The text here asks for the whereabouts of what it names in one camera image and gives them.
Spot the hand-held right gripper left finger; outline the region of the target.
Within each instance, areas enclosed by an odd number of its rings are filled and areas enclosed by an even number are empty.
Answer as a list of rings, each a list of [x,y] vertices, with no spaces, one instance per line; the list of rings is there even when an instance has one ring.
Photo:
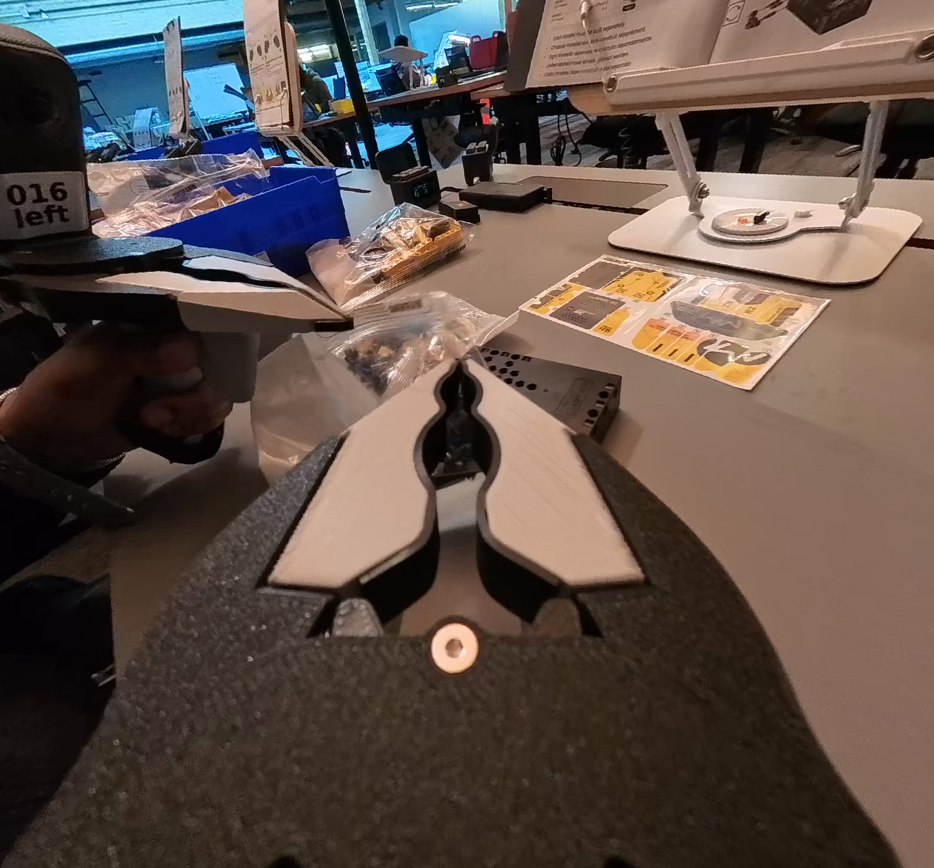
[[[445,362],[342,436],[268,573],[275,590],[363,598],[394,624],[439,562],[435,473],[462,369]]]

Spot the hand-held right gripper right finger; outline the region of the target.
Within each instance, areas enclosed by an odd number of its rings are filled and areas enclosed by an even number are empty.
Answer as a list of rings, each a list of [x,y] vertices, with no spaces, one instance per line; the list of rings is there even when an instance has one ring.
[[[555,600],[647,581],[573,433],[484,365],[461,363],[479,464],[478,567],[495,601],[531,624]]]

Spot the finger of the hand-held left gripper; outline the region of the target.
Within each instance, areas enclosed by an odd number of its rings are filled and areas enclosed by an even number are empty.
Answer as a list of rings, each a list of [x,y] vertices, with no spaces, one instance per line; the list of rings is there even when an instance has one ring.
[[[171,298],[189,329],[207,333],[343,332],[354,320],[322,295],[281,281],[227,281],[181,273],[134,273],[99,278],[102,286]]]
[[[199,280],[293,291],[319,307],[317,313],[344,315],[344,311],[327,294],[311,289],[272,265],[248,262],[243,258],[207,255],[186,259],[182,263],[182,270]]]

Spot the clear bag of small pins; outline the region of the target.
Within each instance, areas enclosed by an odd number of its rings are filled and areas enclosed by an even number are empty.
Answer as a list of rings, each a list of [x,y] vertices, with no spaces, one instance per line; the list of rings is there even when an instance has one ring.
[[[326,357],[328,341],[293,337],[260,362],[251,422],[259,466],[270,483],[322,441],[342,434],[395,396],[378,401]]]

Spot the person's left hand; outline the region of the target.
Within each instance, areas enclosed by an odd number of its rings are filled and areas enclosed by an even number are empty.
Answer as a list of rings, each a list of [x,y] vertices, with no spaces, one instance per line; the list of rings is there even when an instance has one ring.
[[[18,453],[52,471],[88,470],[134,449],[118,426],[124,408],[135,422],[171,438],[207,434],[233,403],[199,382],[186,392],[135,399],[142,380],[201,367],[193,333],[159,334],[97,325],[39,364],[1,407],[1,435]]]

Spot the heap of clear part bags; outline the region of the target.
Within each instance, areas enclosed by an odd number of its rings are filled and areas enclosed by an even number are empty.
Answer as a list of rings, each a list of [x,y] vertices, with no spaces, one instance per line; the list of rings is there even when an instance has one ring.
[[[155,234],[241,203],[269,188],[271,170],[249,151],[91,163],[88,177],[91,229],[117,237]]]

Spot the blue plastic bin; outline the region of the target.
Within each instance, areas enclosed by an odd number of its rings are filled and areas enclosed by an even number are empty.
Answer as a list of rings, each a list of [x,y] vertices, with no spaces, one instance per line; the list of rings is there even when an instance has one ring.
[[[170,168],[195,179],[207,194],[226,191],[233,202],[191,218],[169,220],[165,232],[187,245],[246,256],[264,255],[298,278],[309,270],[306,252],[324,240],[349,237],[338,168],[285,163],[267,166],[264,144],[252,131],[207,141],[200,153],[143,161],[167,178]]]

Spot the black perforated plastic box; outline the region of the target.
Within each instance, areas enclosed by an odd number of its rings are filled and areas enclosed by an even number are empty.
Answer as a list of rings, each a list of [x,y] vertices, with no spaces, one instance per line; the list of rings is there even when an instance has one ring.
[[[485,369],[575,434],[601,444],[620,408],[622,377],[489,345],[474,350]]]

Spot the small background booklet stand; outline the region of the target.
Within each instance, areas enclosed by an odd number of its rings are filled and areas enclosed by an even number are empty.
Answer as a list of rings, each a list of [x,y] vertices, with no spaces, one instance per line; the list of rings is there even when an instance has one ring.
[[[170,20],[162,31],[164,76],[169,118],[168,135],[178,142],[193,140],[189,86],[184,76],[180,17]]]

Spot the clear bag of mixed parts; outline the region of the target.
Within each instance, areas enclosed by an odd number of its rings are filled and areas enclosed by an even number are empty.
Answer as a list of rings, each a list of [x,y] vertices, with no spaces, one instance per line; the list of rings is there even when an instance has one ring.
[[[363,308],[355,327],[330,339],[325,353],[382,402],[443,362],[480,348],[515,319],[446,291],[395,295]]]

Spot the clear bag of yellow parts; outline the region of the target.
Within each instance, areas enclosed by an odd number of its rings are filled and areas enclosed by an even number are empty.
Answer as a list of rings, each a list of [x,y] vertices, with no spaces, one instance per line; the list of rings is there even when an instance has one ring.
[[[356,236],[306,251],[310,273],[345,312],[374,304],[460,255],[475,224],[411,204],[391,208]]]

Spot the yellow and grey sticker sheet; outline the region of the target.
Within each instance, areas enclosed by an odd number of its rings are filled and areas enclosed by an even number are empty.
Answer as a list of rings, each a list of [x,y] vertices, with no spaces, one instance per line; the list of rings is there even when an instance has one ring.
[[[750,392],[829,303],[602,255],[522,303],[519,312]]]

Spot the black charger case with display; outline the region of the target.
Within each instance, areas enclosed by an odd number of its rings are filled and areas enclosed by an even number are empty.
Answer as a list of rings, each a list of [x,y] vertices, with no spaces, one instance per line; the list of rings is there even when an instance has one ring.
[[[407,142],[379,150],[376,166],[381,179],[390,187],[395,205],[433,208],[441,202],[437,172],[420,164]]]

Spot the large background booklet stand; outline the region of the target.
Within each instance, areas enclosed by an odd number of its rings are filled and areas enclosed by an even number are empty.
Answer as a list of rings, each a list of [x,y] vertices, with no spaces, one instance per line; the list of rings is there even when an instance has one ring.
[[[243,0],[243,25],[257,130],[282,141],[306,165],[331,166],[305,134],[295,33],[284,0]]]

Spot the black slanted pole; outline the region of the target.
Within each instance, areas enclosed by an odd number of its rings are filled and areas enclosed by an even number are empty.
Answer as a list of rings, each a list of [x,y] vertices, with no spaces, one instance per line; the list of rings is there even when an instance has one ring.
[[[332,27],[338,56],[344,67],[347,91],[354,106],[359,135],[366,150],[370,167],[376,169],[378,154],[376,131],[359,77],[357,62],[354,58],[342,1],[323,0],[323,2]]]

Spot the black upright battery holder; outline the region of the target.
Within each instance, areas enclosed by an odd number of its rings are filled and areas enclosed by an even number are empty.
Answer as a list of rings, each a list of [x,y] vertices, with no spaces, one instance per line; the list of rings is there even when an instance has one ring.
[[[500,123],[494,118],[489,123],[459,128],[455,140],[462,149],[461,164],[468,187],[493,180],[499,136]]]

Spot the black flat power bank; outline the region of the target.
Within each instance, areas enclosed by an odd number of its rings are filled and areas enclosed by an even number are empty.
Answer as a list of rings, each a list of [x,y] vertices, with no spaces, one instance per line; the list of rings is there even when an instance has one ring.
[[[553,202],[553,189],[541,183],[481,181],[459,191],[460,199],[480,210],[521,214]]]

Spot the wooden background desk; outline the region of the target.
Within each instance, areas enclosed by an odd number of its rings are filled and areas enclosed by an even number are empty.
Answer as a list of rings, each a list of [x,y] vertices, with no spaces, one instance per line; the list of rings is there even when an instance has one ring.
[[[503,77],[503,72],[491,72],[449,86],[432,85],[364,103],[370,118],[409,126],[415,155],[422,165],[442,165],[432,152],[427,127],[439,127],[443,120],[456,118],[465,120],[467,127],[479,126],[484,106],[500,121],[506,161],[540,165],[543,162],[540,93],[508,91]]]

